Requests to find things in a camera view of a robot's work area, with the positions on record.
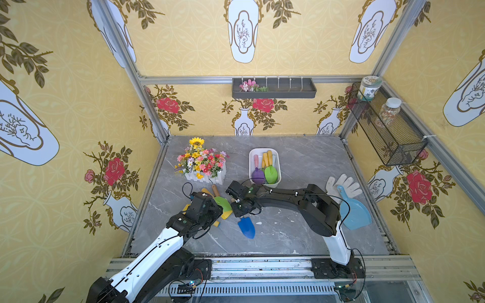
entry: white lid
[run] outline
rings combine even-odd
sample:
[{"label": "white lid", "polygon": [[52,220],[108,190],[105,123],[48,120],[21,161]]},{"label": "white lid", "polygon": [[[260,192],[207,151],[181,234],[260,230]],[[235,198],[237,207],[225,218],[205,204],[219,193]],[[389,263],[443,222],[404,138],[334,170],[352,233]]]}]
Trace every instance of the white lid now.
[{"label": "white lid", "polygon": [[386,101],[386,106],[390,107],[392,109],[396,109],[396,108],[401,106],[401,103],[402,103],[402,101],[399,98],[389,98]]}]

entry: blue garden trowel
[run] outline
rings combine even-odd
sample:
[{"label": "blue garden trowel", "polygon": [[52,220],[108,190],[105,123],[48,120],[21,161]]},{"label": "blue garden trowel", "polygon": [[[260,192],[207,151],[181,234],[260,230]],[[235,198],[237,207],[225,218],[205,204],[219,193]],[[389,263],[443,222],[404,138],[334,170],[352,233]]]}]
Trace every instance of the blue garden trowel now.
[{"label": "blue garden trowel", "polygon": [[256,230],[254,229],[251,218],[241,218],[241,220],[238,222],[238,225],[243,235],[245,235],[247,238],[254,239],[254,236],[256,235]]}]

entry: black wire mesh basket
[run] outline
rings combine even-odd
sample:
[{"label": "black wire mesh basket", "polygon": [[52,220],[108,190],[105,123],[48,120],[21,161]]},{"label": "black wire mesh basket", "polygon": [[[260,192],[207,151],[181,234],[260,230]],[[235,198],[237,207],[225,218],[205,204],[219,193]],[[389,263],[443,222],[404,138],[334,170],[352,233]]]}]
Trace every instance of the black wire mesh basket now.
[{"label": "black wire mesh basket", "polygon": [[382,105],[390,98],[380,88],[372,101],[361,101],[357,98],[360,83],[352,85],[352,97],[349,108],[356,117],[360,127],[369,138],[379,158],[386,166],[411,164],[428,144],[424,134],[411,119],[400,111],[387,125],[378,113]]}]

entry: zip tie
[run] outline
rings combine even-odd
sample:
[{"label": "zip tie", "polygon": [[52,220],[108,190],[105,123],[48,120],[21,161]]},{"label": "zip tie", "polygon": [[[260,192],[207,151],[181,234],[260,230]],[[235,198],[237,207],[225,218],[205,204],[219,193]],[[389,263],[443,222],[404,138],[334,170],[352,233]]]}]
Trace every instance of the zip tie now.
[{"label": "zip tie", "polygon": [[428,137],[437,137],[437,135],[427,135],[427,136],[423,136],[423,141],[424,141],[424,139],[426,139]]}]

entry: glass jar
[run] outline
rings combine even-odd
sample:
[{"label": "glass jar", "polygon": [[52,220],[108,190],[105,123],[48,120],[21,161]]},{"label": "glass jar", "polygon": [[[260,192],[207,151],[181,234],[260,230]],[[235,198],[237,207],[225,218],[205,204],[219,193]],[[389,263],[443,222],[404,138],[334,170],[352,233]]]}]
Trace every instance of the glass jar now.
[{"label": "glass jar", "polygon": [[375,120],[377,127],[388,127],[392,121],[396,118],[397,114],[401,110],[402,101],[398,98],[389,98],[381,107],[379,111],[379,118]]},{"label": "glass jar", "polygon": [[372,101],[375,93],[381,88],[382,79],[378,76],[365,76],[360,82],[357,98],[360,101]]}]

